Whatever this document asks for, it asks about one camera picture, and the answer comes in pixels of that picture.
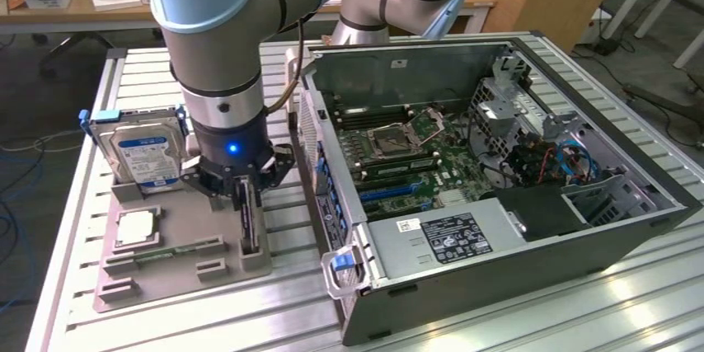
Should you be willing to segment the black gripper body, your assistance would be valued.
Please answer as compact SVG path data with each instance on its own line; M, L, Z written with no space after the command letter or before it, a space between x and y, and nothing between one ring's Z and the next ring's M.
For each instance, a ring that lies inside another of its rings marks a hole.
M219 195L232 194L236 179L243 176L251 178L255 187L267 187L271 172L263 168L274 156L267 121L254 119L236 128L220 129L192 119L192 127L206 188Z

